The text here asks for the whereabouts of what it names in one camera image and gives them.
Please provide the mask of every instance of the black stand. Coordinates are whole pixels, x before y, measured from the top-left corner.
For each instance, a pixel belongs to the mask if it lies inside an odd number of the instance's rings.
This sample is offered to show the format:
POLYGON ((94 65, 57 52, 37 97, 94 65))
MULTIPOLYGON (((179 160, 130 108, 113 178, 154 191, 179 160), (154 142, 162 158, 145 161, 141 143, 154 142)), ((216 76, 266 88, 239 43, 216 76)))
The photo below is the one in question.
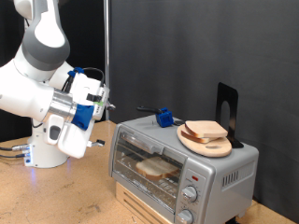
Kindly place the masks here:
POLYGON ((232 219, 230 219, 229 221, 225 222, 225 224, 240 224, 235 220, 235 217, 233 217, 232 219))
POLYGON ((219 124, 221 124, 221 108, 223 102, 226 101, 230 106, 230 124, 229 124, 227 139, 231 142, 233 148, 242 148, 244 147, 243 144, 235 139, 237 99, 238 99, 238 93, 235 89, 226 86, 221 82, 218 84, 216 121, 219 124))

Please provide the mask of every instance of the toaster oven door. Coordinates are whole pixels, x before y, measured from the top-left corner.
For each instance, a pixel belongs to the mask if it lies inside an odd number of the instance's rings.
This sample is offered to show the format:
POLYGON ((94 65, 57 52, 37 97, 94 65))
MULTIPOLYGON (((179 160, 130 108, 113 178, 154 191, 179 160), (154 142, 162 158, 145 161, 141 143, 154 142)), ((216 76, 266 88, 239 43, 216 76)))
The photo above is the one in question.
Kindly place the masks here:
POLYGON ((175 214, 186 158, 142 133, 124 128, 116 139, 113 172, 175 214))

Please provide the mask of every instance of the wooden table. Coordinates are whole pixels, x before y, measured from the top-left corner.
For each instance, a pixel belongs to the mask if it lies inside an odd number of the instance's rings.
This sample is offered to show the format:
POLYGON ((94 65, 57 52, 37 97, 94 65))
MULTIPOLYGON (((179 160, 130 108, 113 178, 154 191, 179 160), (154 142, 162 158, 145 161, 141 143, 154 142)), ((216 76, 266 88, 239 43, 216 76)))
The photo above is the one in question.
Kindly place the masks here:
MULTIPOLYGON (((30 168, 23 165, 23 159, 1 158, 0 223, 142 223, 116 200, 115 182, 108 176, 114 128, 111 121, 95 124, 91 140, 102 139, 105 146, 87 148, 82 159, 70 158, 56 168, 30 168)), ((0 143, 0 147, 24 144, 26 140, 0 143)), ((1 151, 1 154, 13 153, 1 151)), ((238 221, 294 224, 256 202, 238 221)))

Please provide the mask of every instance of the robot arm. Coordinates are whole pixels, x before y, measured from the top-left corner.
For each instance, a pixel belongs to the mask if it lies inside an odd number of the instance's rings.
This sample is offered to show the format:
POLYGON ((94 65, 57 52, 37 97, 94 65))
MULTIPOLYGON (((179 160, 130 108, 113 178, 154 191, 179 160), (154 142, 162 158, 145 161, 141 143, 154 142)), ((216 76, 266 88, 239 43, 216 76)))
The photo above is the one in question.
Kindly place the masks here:
POLYGON ((69 44, 60 24, 57 0, 14 0, 33 18, 16 57, 0 68, 0 108, 43 123, 44 142, 81 158, 96 119, 102 118, 109 89, 65 62, 69 44), (60 91, 72 76, 69 92, 60 91))

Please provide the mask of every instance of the silver toaster oven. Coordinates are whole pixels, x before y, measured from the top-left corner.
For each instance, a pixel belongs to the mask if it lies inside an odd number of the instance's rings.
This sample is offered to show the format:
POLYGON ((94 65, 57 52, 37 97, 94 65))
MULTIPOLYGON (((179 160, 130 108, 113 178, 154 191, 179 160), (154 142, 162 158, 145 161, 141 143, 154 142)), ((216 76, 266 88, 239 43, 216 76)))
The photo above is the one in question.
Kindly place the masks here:
POLYGON ((222 224, 243 216, 251 205, 258 150, 244 144, 226 157, 204 157, 180 143, 177 128, 161 128, 155 116, 117 125, 110 176, 172 223, 222 224), (152 179, 136 170, 154 157, 177 171, 152 179))

